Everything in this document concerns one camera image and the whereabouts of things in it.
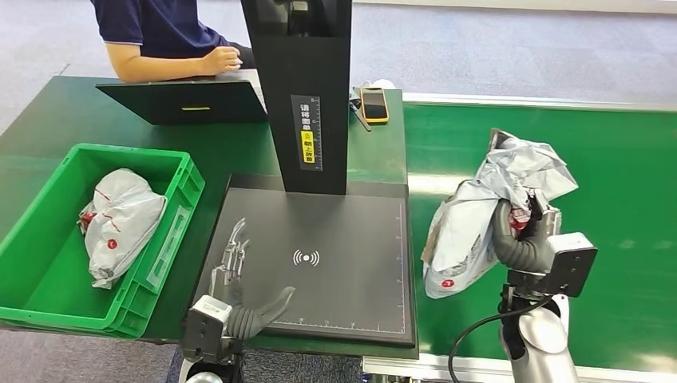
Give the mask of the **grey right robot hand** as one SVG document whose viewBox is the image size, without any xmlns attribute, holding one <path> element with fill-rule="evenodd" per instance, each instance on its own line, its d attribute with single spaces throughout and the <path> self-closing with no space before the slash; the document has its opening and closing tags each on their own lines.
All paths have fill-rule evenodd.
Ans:
<svg viewBox="0 0 677 383">
<path fill-rule="evenodd" d="M 498 261 L 510 269 L 546 274 L 554 259 L 547 239 L 559 233 L 561 211 L 549 203 L 540 189 L 530 190 L 528 198 L 532 215 L 518 236 L 513 235 L 509 225 L 510 201 L 499 200 L 491 220 L 493 250 Z"/>
</svg>

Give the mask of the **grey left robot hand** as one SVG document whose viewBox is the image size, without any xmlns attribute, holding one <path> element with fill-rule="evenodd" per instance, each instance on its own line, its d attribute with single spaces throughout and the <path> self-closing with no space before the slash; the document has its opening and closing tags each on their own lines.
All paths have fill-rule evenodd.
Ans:
<svg viewBox="0 0 677 383">
<path fill-rule="evenodd" d="M 212 298 L 228 306 L 224 335 L 239 340 L 253 338 L 277 320 L 287 310 L 295 293 L 293 286 L 287 286 L 266 305 L 251 308 L 243 304 L 241 279 L 250 243 L 248 239 L 241 239 L 245 226 L 246 219 L 242 218 L 232 228 L 221 263 L 212 269 L 208 290 Z"/>
</svg>

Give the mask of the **person's right hand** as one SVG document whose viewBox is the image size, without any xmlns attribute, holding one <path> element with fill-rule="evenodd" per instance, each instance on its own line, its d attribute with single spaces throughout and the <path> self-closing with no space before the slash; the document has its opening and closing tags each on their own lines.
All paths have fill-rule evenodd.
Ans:
<svg viewBox="0 0 677 383">
<path fill-rule="evenodd" d="M 218 46 L 200 59 L 200 75 L 215 76 L 223 72 L 238 70 L 243 61 L 240 51 L 232 46 Z"/>
</svg>

